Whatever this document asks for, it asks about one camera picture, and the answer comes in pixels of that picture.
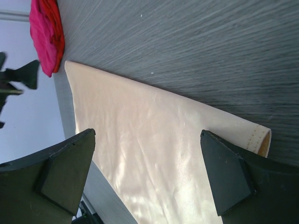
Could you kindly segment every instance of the fabric fold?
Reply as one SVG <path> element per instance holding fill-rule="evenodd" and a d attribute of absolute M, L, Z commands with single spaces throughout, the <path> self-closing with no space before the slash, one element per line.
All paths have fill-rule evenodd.
<path fill-rule="evenodd" d="M 56 0 L 32 0 L 30 35 L 43 72 L 52 77 L 64 54 L 64 33 Z"/>
<path fill-rule="evenodd" d="M 66 62 L 76 132 L 94 128 L 93 161 L 138 223 L 222 223 L 200 147 L 209 130 L 267 156 L 270 129 L 200 102 Z"/>
<path fill-rule="evenodd" d="M 55 63 L 55 67 L 53 69 L 53 73 L 58 72 L 60 63 L 64 54 L 64 31 L 62 28 L 62 23 L 60 19 L 60 12 L 57 5 L 56 0 L 40 0 L 41 7 L 48 19 L 50 20 L 53 28 L 54 28 L 54 35 L 52 36 L 52 42 L 56 46 L 57 49 L 57 59 Z"/>
<path fill-rule="evenodd" d="M 41 10 L 39 0 L 31 1 L 29 14 L 30 35 L 37 51 L 43 72 L 51 77 L 57 61 L 57 48 L 51 42 L 54 28 Z"/>

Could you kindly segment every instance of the dark wood surface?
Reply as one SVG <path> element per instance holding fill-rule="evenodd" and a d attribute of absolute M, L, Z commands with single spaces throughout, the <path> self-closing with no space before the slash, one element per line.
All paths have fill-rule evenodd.
<path fill-rule="evenodd" d="M 299 165 L 299 2 L 58 0 L 64 60 L 214 106 L 272 129 L 269 158 Z M 75 134 L 64 68 L 54 74 Z"/>

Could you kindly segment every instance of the satin cloth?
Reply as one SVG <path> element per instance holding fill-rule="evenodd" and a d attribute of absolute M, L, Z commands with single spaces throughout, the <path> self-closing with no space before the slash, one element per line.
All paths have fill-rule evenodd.
<path fill-rule="evenodd" d="M 142 224 L 220 224 L 202 129 L 267 156 L 270 129 L 200 102 L 66 62 L 76 132 L 96 131 L 93 161 Z"/>

